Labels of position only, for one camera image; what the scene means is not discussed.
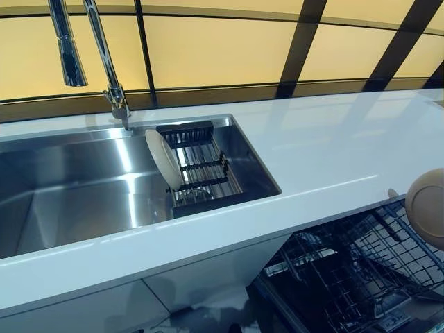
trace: dishwasher basket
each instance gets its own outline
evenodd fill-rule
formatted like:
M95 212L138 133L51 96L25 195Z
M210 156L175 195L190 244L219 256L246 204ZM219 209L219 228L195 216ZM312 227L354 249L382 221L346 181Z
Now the dishwasher basket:
M176 155L183 184L171 192L175 217L236 203L242 189L225 153L213 138L211 121L164 125L156 130Z
M312 332L351 333L411 298L444 302L443 261L396 202L294 233L262 274Z

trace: metal rack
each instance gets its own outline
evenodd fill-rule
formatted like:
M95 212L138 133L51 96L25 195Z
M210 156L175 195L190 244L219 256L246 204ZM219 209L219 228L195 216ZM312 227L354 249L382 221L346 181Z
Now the metal rack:
M225 153L213 138L211 122L157 130L176 154L182 173L184 185L178 191L170 190L174 208L242 193Z
M265 268L316 290L333 332L363 332L414 298L444 302L444 252L409 226L402 202L294 233Z

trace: dishwasher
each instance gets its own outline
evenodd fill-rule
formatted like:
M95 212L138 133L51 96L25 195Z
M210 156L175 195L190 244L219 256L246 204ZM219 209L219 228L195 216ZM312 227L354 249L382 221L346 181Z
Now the dishwasher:
M250 287L290 332L444 332L444 252L403 200L294 232Z

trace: pull-down faucet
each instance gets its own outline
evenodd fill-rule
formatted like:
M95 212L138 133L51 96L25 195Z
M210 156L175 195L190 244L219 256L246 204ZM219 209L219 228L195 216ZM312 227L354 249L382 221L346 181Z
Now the pull-down faucet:
M73 40L65 0L48 0L48 3L58 39L65 85L70 85L72 87L87 85L76 44ZM83 5L85 6L86 13L89 17L92 32L97 47L99 48L106 76L108 77L108 90L105 90L103 93L105 94L106 99L111 103L112 115L114 118L122 120L123 125L128 129L130 110L126 103L126 97L122 85L117 80L116 71L112 64L110 50L106 43L105 33L103 32L96 2L95 0L83 0Z

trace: white countertop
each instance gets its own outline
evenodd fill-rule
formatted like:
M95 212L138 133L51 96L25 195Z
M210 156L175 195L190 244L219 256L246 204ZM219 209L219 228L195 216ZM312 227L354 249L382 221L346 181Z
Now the white countertop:
M2 259L0 310L306 228L386 200L390 187L404 194L444 167L441 99L426 89L133 112L131 121L232 114L282 193ZM109 113L0 124L0 138L111 122Z

